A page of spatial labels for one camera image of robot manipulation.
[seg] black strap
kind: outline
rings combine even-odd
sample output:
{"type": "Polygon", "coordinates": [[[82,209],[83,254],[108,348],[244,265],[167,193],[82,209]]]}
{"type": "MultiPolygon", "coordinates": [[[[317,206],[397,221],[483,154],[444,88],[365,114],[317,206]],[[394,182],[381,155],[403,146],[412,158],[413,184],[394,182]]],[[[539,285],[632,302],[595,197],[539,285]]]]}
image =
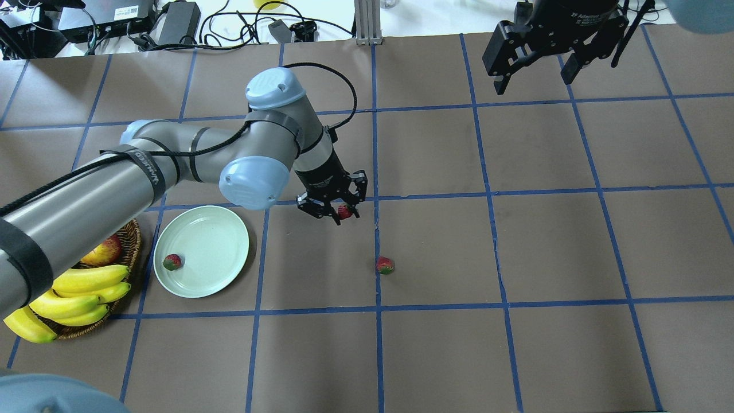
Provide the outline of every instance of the black strap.
{"type": "MultiPolygon", "coordinates": [[[[156,145],[160,146],[161,149],[163,149],[164,151],[171,152],[171,150],[168,149],[168,147],[166,145],[164,145],[163,143],[161,143],[157,139],[153,139],[152,137],[137,136],[137,137],[135,137],[135,139],[147,140],[148,142],[152,142],[152,143],[155,143],[156,145]]],[[[178,165],[178,158],[177,157],[173,157],[173,156],[171,156],[169,158],[171,158],[171,160],[173,161],[173,166],[176,167],[176,183],[179,183],[179,181],[181,180],[181,166],[178,165]]]]}
{"type": "MultiPolygon", "coordinates": [[[[206,127],[199,129],[199,131],[196,132],[196,136],[194,136],[194,140],[191,142],[191,152],[196,152],[196,148],[199,146],[199,139],[201,139],[204,132],[208,130],[209,128],[206,127]]],[[[199,171],[196,170],[196,157],[189,157],[189,169],[191,170],[191,175],[194,177],[196,182],[203,182],[201,178],[199,178],[199,171]]]]}
{"type": "Polygon", "coordinates": [[[163,177],[161,168],[158,167],[149,152],[132,145],[120,145],[102,152],[102,154],[110,153],[127,155],[140,170],[145,172],[150,185],[153,187],[153,201],[150,205],[156,203],[166,193],[166,179],[163,177]]]}
{"type": "Polygon", "coordinates": [[[28,234],[3,218],[0,218],[0,249],[26,281],[28,296],[23,306],[51,288],[54,272],[46,253],[28,234]]]}
{"type": "Polygon", "coordinates": [[[295,119],[286,115],[285,113],[278,112],[277,110],[256,110],[250,112],[244,117],[245,122],[270,122],[274,123],[281,128],[284,128],[291,134],[296,140],[296,158],[302,153],[302,149],[305,146],[306,135],[303,132],[303,128],[295,119]]]}

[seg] wicker basket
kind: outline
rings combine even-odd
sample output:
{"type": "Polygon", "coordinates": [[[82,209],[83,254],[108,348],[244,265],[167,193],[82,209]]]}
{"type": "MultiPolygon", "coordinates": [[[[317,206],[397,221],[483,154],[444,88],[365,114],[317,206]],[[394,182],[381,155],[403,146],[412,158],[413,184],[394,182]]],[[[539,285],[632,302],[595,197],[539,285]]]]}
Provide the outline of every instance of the wicker basket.
{"type": "MultiPolygon", "coordinates": [[[[141,242],[141,236],[140,236],[140,225],[138,224],[137,220],[132,220],[125,224],[122,228],[117,230],[115,232],[117,236],[120,238],[120,243],[123,246],[123,253],[120,255],[120,258],[117,259],[117,261],[113,262],[113,264],[122,264],[127,266],[127,268],[130,270],[130,273],[123,279],[123,281],[130,282],[130,279],[134,278],[134,271],[136,269],[136,263],[138,262],[139,253],[140,253],[140,242],[141,242]]],[[[74,265],[74,268],[91,268],[92,265],[86,265],[82,263],[78,263],[77,265],[74,265]]],[[[107,318],[110,316],[110,314],[113,313],[115,308],[117,308],[117,305],[124,301],[126,298],[128,298],[130,293],[125,297],[122,297],[120,300],[113,301],[109,303],[109,312],[102,318],[102,320],[99,320],[98,322],[94,324],[89,324],[88,326],[81,326],[81,327],[70,327],[70,326],[63,326],[61,324],[56,323],[53,320],[49,320],[48,318],[40,317],[39,318],[49,327],[51,327],[52,330],[54,330],[59,336],[57,337],[58,340],[67,340],[67,339],[73,339],[76,337],[79,337],[81,335],[84,335],[86,333],[89,333],[92,330],[95,330],[99,328],[104,322],[107,320],[107,318]]]]}

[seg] banana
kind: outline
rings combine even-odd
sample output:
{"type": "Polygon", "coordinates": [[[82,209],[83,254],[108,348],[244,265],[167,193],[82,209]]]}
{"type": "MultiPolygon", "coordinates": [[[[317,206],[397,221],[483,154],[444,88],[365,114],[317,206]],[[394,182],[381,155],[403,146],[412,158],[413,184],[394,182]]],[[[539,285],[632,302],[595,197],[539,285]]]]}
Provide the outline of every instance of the banana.
{"type": "Polygon", "coordinates": [[[54,318],[54,321],[56,321],[58,324],[70,327],[87,326],[89,324],[94,324],[99,320],[102,320],[102,318],[107,314],[108,311],[109,307],[106,304],[100,304],[92,309],[92,311],[85,312],[82,315],[77,315],[75,317],[69,318],[54,318]]]}
{"type": "Polygon", "coordinates": [[[52,290],[46,291],[28,305],[41,317],[69,318],[89,312],[99,304],[99,295],[83,295],[81,297],[61,298],[52,290]]]}
{"type": "Polygon", "coordinates": [[[52,342],[58,337],[58,334],[39,320],[28,306],[15,310],[11,315],[5,317],[4,321],[12,332],[30,342],[41,344],[52,342]]]}
{"type": "Polygon", "coordinates": [[[54,280],[54,290],[63,292],[89,292],[111,287],[128,275],[125,265],[107,265],[87,270],[66,270],[54,280]]]}
{"type": "Polygon", "coordinates": [[[118,282],[112,287],[103,288],[101,290],[89,291],[89,292],[65,292],[56,291],[59,297],[71,298],[79,297],[80,295],[99,295],[102,297],[100,304],[111,303],[124,297],[128,291],[130,291],[131,285],[127,282],[118,282]]]}

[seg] red strawberry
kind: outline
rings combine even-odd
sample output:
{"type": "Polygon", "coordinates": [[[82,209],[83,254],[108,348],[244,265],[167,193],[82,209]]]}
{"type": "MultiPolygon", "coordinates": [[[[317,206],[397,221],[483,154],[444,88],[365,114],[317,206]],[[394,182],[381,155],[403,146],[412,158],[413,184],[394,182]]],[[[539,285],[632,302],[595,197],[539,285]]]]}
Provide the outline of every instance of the red strawberry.
{"type": "Polygon", "coordinates": [[[353,213],[352,209],[349,208],[349,205],[342,204],[339,205],[339,208],[336,209],[336,215],[339,217],[340,220],[346,220],[347,218],[351,217],[353,213]]]}
{"type": "Polygon", "coordinates": [[[377,270],[380,274],[389,274],[395,270],[395,262],[386,256],[377,259],[377,270]]]}
{"type": "Polygon", "coordinates": [[[181,262],[181,257],[177,254],[168,254],[163,258],[163,268],[173,271],[181,268],[184,264],[181,262]]]}

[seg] blue tape line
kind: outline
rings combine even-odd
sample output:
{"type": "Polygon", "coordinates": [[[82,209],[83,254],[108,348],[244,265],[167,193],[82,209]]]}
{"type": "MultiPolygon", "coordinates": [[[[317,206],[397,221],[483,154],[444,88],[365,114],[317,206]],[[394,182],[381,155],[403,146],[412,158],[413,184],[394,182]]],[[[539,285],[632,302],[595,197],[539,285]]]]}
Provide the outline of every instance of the blue tape line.
{"type": "Polygon", "coordinates": [[[186,79],[186,88],[183,90],[183,101],[181,102],[181,111],[178,113],[178,122],[181,123],[184,119],[184,113],[186,111],[186,103],[189,100],[189,91],[191,90],[191,82],[194,79],[194,66],[196,65],[197,50],[194,49],[191,55],[191,65],[189,66],[189,77],[186,79]]]}
{"type": "Polygon", "coordinates": [[[734,295],[699,295],[696,297],[635,298],[636,304],[709,303],[734,301],[734,295]]]}
{"type": "Polygon", "coordinates": [[[7,114],[10,113],[10,106],[12,105],[12,101],[15,100],[15,95],[18,93],[18,89],[21,88],[21,81],[23,80],[23,76],[26,75],[26,69],[28,69],[29,63],[30,60],[26,60],[25,64],[23,64],[23,68],[21,69],[21,74],[18,75],[18,80],[15,81],[15,87],[12,89],[10,98],[7,100],[7,105],[5,105],[5,111],[3,111],[2,118],[0,118],[0,126],[5,123],[5,119],[7,119],[7,114]]]}
{"type": "MultiPolygon", "coordinates": [[[[372,109],[377,109],[377,51],[375,45],[370,46],[371,68],[372,68],[372,109]]],[[[374,259],[379,257],[379,182],[378,182],[378,142],[377,142],[377,111],[372,112],[372,185],[374,190],[374,259]]],[[[385,413],[385,374],[383,365],[382,349],[382,285],[380,273],[374,271],[375,289],[375,331],[377,342],[377,410],[385,413]]]]}
{"type": "Polygon", "coordinates": [[[668,96],[628,96],[624,98],[585,98],[576,99],[576,103],[593,103],[593,102],[624,102],[624,101],[662,101],[668,99],[668,96]]]}
{"type": "Polygon", "coordinates": [[[352,113],[351,110],[322,110],[319,112],[316,112],[317,115],[348,115],[352,113]]]}
{"type": "Polygon", "coordinates": [[[110,320],[137,320],[140,318],[137,314],[113,314],[109,316],[110,320]]]}
{"type": "Polygon", "coordinates": [[[265,255],[268,243],[268,228],[270,225],[270,209],[265,211],[263,219],[263,239],[260,244],[260,268],[258,269],[258,292],[255,296],[255,319],[252,321],[252,343],[250,344],[250,369],[247,371],[247,395],[245,396],[244,410],[252,411],[252,386],[255,382],[255,360],[258,352],[258,333],[260,331],[261,304],[263,300],[263,279],[265,274],[265,255]]]}
{"type": "Polygon", "coordinates": [[[282,66],[283,65],[283,56],[285,56],[285,54],[286,54],[286,44],[285,43],[281,43],[280,44],[280,52],[278,53],[278,58],[277,58],[277,65],[278,66],[282,66]]]}
{"type": "Polygon", "coordinates": [[[690,95],[673,95],[673,97],[676,98],[676,99],[731,98],[731,97],[734,97],[734,93],[733,92],[729,92],[729,93],[698,93],[698,94],[694,93],[694,94],[690,94],[690,95]]]}
{"type": "Polygon", "coordinates": [[[632,191],[668,191],[668,190],[699,190],[708,188],[707,184],[691,185],[660,185],[657,187],[607,187],[604,192],[632,192],[632,191]]]}
{"type": "Polygon", "coordinates": [[[211,317],[247,317],[255,315],[254,310],[240,311],[202,311],[202,312],[157,312],[141,314],[144,320],[160,320],[167,318],[211,318],[211,317]]]}
{"type": "Polygon", "coordinates": [[[69,129],[69,128],[83,128],[86,123],[69,123],[68,125],[50,125],[50,126],[11,126],[10,128],[0,128],[0,131],[37,131],[41,129],[69,129]]]}
{"type": "MultiPolygon", "coordinates": [[[[717,98],[717,97],[734,97],[734,93],[709,93],[700,95],[676,95],[676,99],[680,98],[717,98]]],[[[646,101],[646,100],[667,100],[669,96],[639,96],[630,98],[590,98],[590,99],[578,99],[577,103],[587,102],[615,102],[615,101],[646,101]]],[[[529,105],[543,105],[543,104],[568,104],[570,100],[555,100],[555,101],[515,101],[515,102],[490,102],[476,104],[477,107],[502,107],[502,106],[529,106],[529,105]]],[[[375,107],[369,109],[357,109],[357,113],[373,113],[373,112],[412,112],[419,110],[440,110],[440,109],[468,109],[471,105],[469,104],[455,104],[455,105],[437,105],[437,106],[416,106],[416,107],[375,107]]],[[[317,115],[345,115],[350,113],[350,109],[344,110],[324,110],[316,112],[317,115]]],[[[226,116],[199,116],[193,118],[171,118],[165,119],[171,122],[201,122],[201,121],[228,121],[230,119],[244,119],[245,115],[226,115],[226,116]]],[[[118,121],[118,122],[97,122],[91,123],[89,126],[94,128],[97,126],[119,126],[128,125],[132,121],[118,121]]],[[[0,127],[0,131],[24,131],[24,130],[35,130],[35,129],[64,129],[64,128],[79,128],[86,126],[85,123],[69,123],[63,125],[47,125],[47,126],[11,126],[7,128],[0,127]]]]}
{"type": "Polygon", "coordinates": [[[486,193],[435,193],[423,195],[384,195],[379,197],[381,201],[398,201],[403,199],[443,199],[443,198],[480,198],[487,196],[486,193]]]}
{"type": "Polygon", "coordinates": [[[7,358],[7,368],[12,369],[12,364],[15,362],[15,355],[18,353],[18,346],[21,344],[21,338],[15,336],[15,342],[12,344],[12,350],[10,351],[10,357],[7,358]]]}
{"type": "Polygon", "coordinates": [[[71,170],[76,169],[76,166],[79,164],[79,157],[81,156],[81,150],[84,147],[84,143],[87,142],[87,135],[90,131],[90,124],[92,123],[92,118],[94,118],[94,112],[97,110],[97,104],[99,103],[99,98],[102,96],[102,89],[104,88],[104,81],[107,80],[107,74],[109,72],[109,66],[112,64],[112,55],[110,54],[107,57],[107,64],[104,66],[104,72],[102,73],[102,80],[99,82],[99,87],[97,88],[97,95],[94,98],[94,102],[92,103],[92,109],[90,110],[90,115],[87,118],[87,124],[84,127],[84,133],[81,135],[81,140],[79,141],[79,147],[76,149],[76,156],[74,157],[74,162],[71,165],[71,170]]]}
{"type": "Polygon", "coordinates": [[[509,304],[507,302],[507,291],[505,290],[504,283],[502,281],[502,268],[500,265],[500,256],[497,249],[497,225],[495,222],[495,207],[492,201],[492,188],[490,186],[489,176],[487,175],[487,163],[484,158],[484,144],[482,142],[482,130],[479,125],[479,112],[477,111],[476,94],[474,93],[474,80],[471,76],[471,66],[469,65],[469,55],[466,50],[466,42],[464,35],[459,34],[459,40],[461,42],[461,49],[464,55],[464,65],[466,67],[466,76],[469,82],[469,92],[471,95],[471,106],[474,114],[474,129],[476,132],[476,144],[479,147],[479,161],[482,165],[482,178],[484,179],[484,191],[487,197],[487,208],[489,209],[490,215],[490,228],[492,230],[492,244],[495,254],[495,266],[497,267],[497,279],[500,287],[500,296],[502,297],[502,305],[504,311],[504,322],[505,332],[507,334],[507,349],[509,355],[509,363],[512,371],[512,386],[515,388],[515,402],[517,403],[517,410],[522,413],[523,409],[523,396],[520,391],[520,374],[517,370],[517,356],[515,354],[515,338],[512,336],[512,321],[509,316],[509,304]]]}
{"type": "Polygon", "coordinates": [[[437,311],[437,310],[461,310],[461,309],[503,309],[504,303],[463,303],[463,304],[404,304],[397,306],[384,306],[386,312],[403,311],[437,311]]]}
{"type": "Polygon", "coordinates": [[[698,165],[701,167],[701,172],[703,173],[703,177],[706,179],[706,182],[708,183],[709,190],[711,191],[711,195],[713,196],[713,201],[716,203],[716,208],[719,209],[719,214],[722,217],[722,221],[724,221],[724,227],[726,227],[727,229],[727,233],[729,234],[729,239],[731,240],[732,244],[734,244],[734,231],[732,230],[731,222],[729,221],[727,213],[724,211],[724,206],[722,205],[722,200],[719,199],[719,194],[716,193],[716,187],[713,185],[713,182],[711,181],[711,176],[709,176],[708,170],[706,170],[706,165],[703,162],[701,153],[698,152],[698,147],[696,147],[696,143],[694,142],[693,135],[691,134],[690,129],[688,129],[688,125],[686,125],[686,120],[683,119],[683,113],[680,111],[680,108],[678,107],[678,103],[675,100],[673,91],[670,88],[668,79],[666,78],[665,72],[663,71],[663,66],[660,64],[658,55],[656,54],[655,49],[653,48],[653,42],[650,41],[650,36],[647,34],[647,27],[644,27],[644,26],[642,27],[642,33],[644,34],[645,41],[647,41],[647,47],[650,49],[650,53],[653,55],[653,60],[655,60],[655,66],[657,66],[658,68],[660,77],[663,79],[663,85],[665,85],[665,90],[667,90],[668,92],[668,97],[670,99],[670,102],[673,104],[673,109],[675,110],[675,114],[676,116],[678,116],[678,120],[680,121],[680,126],[683,128],[683,132],[686,133],[686,139],[688,139],[688,144],[691,146],[691,150],[693,151],[693,154],[696,157],[696,161],[698,161],[698,165]]]}
{"type": "Polygon", "coordinates": [[[596,188],[570,188],[560,190],[517,190],[517,191],[494,191],[494,196],[516,196],[516,195],[548,195],[558,193],[595,193],[596,188]]]}
{"type": "MultiPolygon", "coordinates": [[[[708,303],[734,301],[734,295],[697,295],[690,297],[652,297],[633,298],[635,304],[676,304],[676,303],[708,303]]],[[[525,309],[525,308],[547,308],[547,307],[581,307],[581,306],[626,306],[626,298],[610,298],[600,300],[570,300],[570,301],[516,301],[508,303],[457,303],[457,304],[402,304],[392,306],[381,306],[381,312],[413,312],[413,311],[442,311],[463,309],[525,309]]],[[[261,309],[261,317],[280,315],[304,315],[304,314],[348,314],[376,312],[377,306],[347,306],[347,307],[316,307],[299,309],[261,309]]],[[[255,310],[239,311],[211,311],[211,312],[158,312],[147,314],[116,314],[111,315],[113,320],[138,320],[138,319],[168,319],[168,318],[208,318],[208,317],[249,317],[254,316],[255,310]]]]}
{"type": "Polygon", "coordinates": [[[261,310],[260,315],[302,315],[302,314],[344,314],[350,312],[375,312],[376,306],[358,307],[319,307],[312,309],[272,309],[261,310]]]}
{"type": "MultiPolygon", "coordinates": [[[[558,61],[561,67],[563,67],[563,59],[558,56],[558,61]]],[[[606,228],[609,232],[609,239],[611,240],[611,246],[614,250],[614,258],[617,261],[617,268],[619,269],[619,277],[622,281],[622,287],[625,291],[625,297],[627,298],[627,304],[630,309],[630,315],[632,317],[632,324],[635,330],[635,335],[637,336],[637,343],[640,347],[640,354],[642,356],[642,363],[645,368],[645,372],[647,373],[647,381],[650,385],[650,391],[653,395],[653,400],[655,401],[655,407],[659,412],[663,411],[662,404],[660,402],[660,395],[658,394],[658,387],[655,384],[655,376],[653,375],[653,369],[650,366],[650,358],[647,355],[647,348],[644,344],[644,338],[642,336],[642,330],[640,328],[639,320],[637,318],[637,310],[635,309],[635,303],[632,299],[632,292],[630,291],[630,285],[627,280],[627,273],[625,272],[625,266],[622,263],[622,254],[619,252],[619,246],[617,245],[617,236],[614,233],[614,227],[611,224],[611,218],[609,216],[609,210],[606,205],[606,199],[604,197],[604,191],[602,190],[601,183],[599,180],[599,174],[597,172],[596,166],[594,164],[594,157],[592,156],[591,148],[589,147],[589,141],[586,138],[586,131],[584,130],[584,124],[581,122],[581,114],[578,111],[578,105],[576,104],[576,101],[573,96],[573,90],[571,89],[570,85],[566,86],[566,90],[568,91],[568,96],[571,99],[571,107],[573,108],[573,115],[576,119],[576,123],[578,124],[578,131],[581,134],[581,141],[584,143],[584,150],[586,152],[586,158],[589,160],[589,167],[592,171],[592,176],[594,177],[594,185],[597,188],[597,194],[599,197],[599,203],[601,204],[602,213],[604,214],[604,221],[606,222],[606,228]]]]}
{"type": "Polygon", "coordinates": [[[608,300],[571,300],[571,301],[521,301],[509,303],[513,309],[530,309],[538,307],[580,307],[580,306],[619,306],[627,305],[626,299],[608,300]]]}
{"type": "MultiPolygon", "coordinates": [[[[161,224],[163,222],[163,212],[166,205],[166,195],[161,198],[161,209],[158,211],[158,220],[156,228],[153,230],[153,241],[151,245],[155,245],[161,232],[161,224]]],[[[143,279],[142,290],[140,292],[140,301],[138,303],[137,316],[135,318],[135,327],[133,328],[133,337],[130,340],[130,351],[128,352],[128,361],[125,364],[125,374],[123,375],[123,385],[120,388],[120,402],[125,403],[125,397],[128,393],[128,383],[130,381],[130,372],[133,367],[133,359],[135,358],[135,347],[137,345],[137,337],[140,332],[140,321],[142,319],[142,310],[145,306],[145,297],[148,294],[148,285],[150,283],[150,273],[153,271],[153,254],[148,257],[148,263],[145,266],[145,277],[143,279]]]]}
{"type": "Polygon", "coordinates": [[[415,110],[469,109],[470,104],[439,104],[433,106],[375,107],[375,112],[412,112],[415,110]]]}
{"type": "Polygon", "coordinates": [[[499,107],[499,106],[531,106],[537,104],[565,104],[570,103],[568,99],[558,99],[552,101],[515,101],[515,102],[487,102],[476,104],[476,107],[499,107]]]}

